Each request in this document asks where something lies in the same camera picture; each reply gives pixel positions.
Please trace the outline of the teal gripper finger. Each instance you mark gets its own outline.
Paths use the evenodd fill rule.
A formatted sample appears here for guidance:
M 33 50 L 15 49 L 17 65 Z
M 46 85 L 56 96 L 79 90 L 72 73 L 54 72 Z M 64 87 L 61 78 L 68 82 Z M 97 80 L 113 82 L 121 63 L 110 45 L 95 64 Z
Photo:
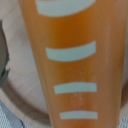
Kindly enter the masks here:
M 2 21 L 0 20 L 0 88 L 3 86 L 9 74 L 9 69 L 6 68 L 8 61 L 9 52 L 7 41 L 3 30 Z

